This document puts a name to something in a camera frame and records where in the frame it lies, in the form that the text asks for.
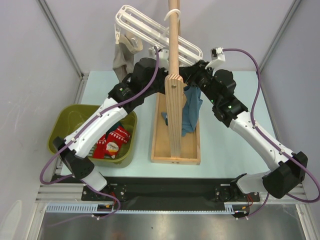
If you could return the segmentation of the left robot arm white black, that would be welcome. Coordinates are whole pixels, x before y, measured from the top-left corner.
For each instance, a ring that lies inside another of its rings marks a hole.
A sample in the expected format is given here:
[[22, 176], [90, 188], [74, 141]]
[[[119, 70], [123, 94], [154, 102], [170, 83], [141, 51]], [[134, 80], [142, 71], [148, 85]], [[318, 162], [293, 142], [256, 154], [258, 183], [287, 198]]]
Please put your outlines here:
[[77, 180], [92, 188], [92, 194], [99, 200], [109, 197], [110, 187], [88, 158], [88, 153], [103, 134], [142, 105], [145, 98], [164, 92], [166, 73], [160, 68], [160, 62], [158, 56], [142, 58], [135, 64], [133, 73], [112, 88], [88, 120], [65, 138], [53, 140], [56, 155]]

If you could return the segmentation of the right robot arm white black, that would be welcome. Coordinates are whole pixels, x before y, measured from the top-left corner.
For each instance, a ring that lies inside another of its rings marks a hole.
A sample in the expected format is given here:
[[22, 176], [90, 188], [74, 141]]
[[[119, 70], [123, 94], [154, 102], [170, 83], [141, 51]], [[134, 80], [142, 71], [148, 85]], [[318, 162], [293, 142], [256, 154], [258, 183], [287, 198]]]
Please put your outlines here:
[[206, 64], [200, 60], [192, 66], [180, 67], [183, 82], [200, 89], [212, 103], [214, 116], [240, 135], [269, 169], [235, 178], [231, 196], [242, 201], [251, 192], [266, 190], [274, 198], [281, 199], [305, 179], [306, 173], [300, 166], [307, 166], [308, 157], [302, 151], [295, 153], [285, 147], [251, 119], [248, 108], [234, 95], [237, 84], [231, 71], [213, 71]]

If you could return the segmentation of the white plastic clip hanger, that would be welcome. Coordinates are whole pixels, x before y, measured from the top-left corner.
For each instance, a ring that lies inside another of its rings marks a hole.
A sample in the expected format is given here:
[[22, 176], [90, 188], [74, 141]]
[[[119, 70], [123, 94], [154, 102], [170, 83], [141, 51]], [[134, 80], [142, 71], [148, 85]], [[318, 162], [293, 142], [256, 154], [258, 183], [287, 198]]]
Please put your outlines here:
[[[169, 47], [169, 28], [162, 26], [130, 5], [123, 5], [115, 15], [115, 43], [120, 42], [121, 30], [160, 49]], [[190, 66], [203, 58], [202, 50], [181, 36], [178, 37], [178, 60]]]

